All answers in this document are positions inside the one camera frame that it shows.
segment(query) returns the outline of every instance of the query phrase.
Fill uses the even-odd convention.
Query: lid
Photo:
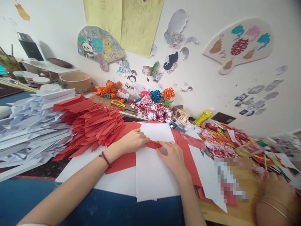
[[[50,79],[46,77],[36,77],[32,79],[37,84],[48,84],[50,83]]]
[[[38,74],[33,74],[33,73],[26,73],[24,75],[24,78],[36,78],[36,77],[39,77]]]
[[[23,77],[23,75],[25,74],[30,74],[31,72],[28,72],[28,71],[15,71],[13,72],[14,76],[17,76],[17,77]]]

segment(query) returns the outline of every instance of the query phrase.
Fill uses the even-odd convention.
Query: scissors
[[[112,102],[110,103],[110,106],[111,107],[114,107],[114,106],[118,107],[119,110],[129,110],[129,111],[134,111],[134,112],[137,112],[136,110],[134,109],[131,109],[131,108],[127,108],[123,103],[121,103],[119,100],[112,100]]]

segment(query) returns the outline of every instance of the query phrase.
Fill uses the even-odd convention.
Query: yellow paper
[[[84,7],[87,25],[108,31],[120,43],[122,0],[84,0]]]
[[[150,57],[164,0],[123,0],[121,47]]]

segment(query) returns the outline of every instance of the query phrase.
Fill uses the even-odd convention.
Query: wall
[[[30,15],[31,20],[22,20],[14,6],[14,1],[0,1],[0,44],[10,53],[10,45],[14,44],[16,57],[27,57],[19,41],[16,31],[29,34],[44,50],[46,57],[56,57],[68,61],[90,73],[98,85],[105,85],[107,79],[126,82],[116,74],[117,64],[110,65],[109,72],[103,72],[98,64],[77,53],[77,35],[86,25],[82,0],[19,0]],[[161,83],[165,88],[178,84],[175,104],[183,104],[194,117],[209,107],[229,114],[237,119],[230,125],[243,128],[250,135],[276,135],[301,129],[300,96],[301,85],[301,5],[297,0],[253,0],[253,1],[198,1],[198,0],[165,0],[154,43],[158,52],[152,59],[146,59],[127,52],[132,70],[138,72],[137,82],[157,88],[157,83],[147,82],[142,74],[143,65],[153,65],[155,61],[163,64],[165,57],[174,53],[164,41],[163,34],[167,29],[172,14],[183,8],[189,14],[189,20],[183,34],[195,36],[200,44],[189,43],[189,58],[179,61],[178,68],[170,75],[165,73]],[[202,55],[207,43],[222,29],[247,17],[261,17],[267,20],[275,35],[274,49],[271,55],[262,60],[240,65],[222,76],[218,73],[220,64]],[[288,65],[289,69],[281,78],[275,91],[279,95],[266,104],[267,110],[259,116],[245,117],[238,114],[243,108],[234,107],[234,98],[247,92],[256,85],[268,85],[275,79],[275,69]],[[194,90],[180,93],[180,86],[187,82]]]

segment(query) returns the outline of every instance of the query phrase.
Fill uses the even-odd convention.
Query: jar
[[[39,77],[39,75],[38,74],[33,74],[33,73],[28,73],[28,74],[24,75],[24,78],[25,78],[27,84],[30,87],[33,87],[33,88],[37,88],[37,85],[32,81],[32,79],[37,78],[37,77]]]
[[[50,84],[51,83],[50,79],[45,78],[45,77],[35,77],[35,78],[32,79],[32,81],[36,84],[38,89],[40,89],[41,86],[44,85],[44,84]]]
[[[30,73],[30,72],[28,72],[28,71],[14,71],[13,75],[16,76],[16,78],[19,82],[27,84],[27,82],[24,78],[24,75],[28,74],[28,73]]]

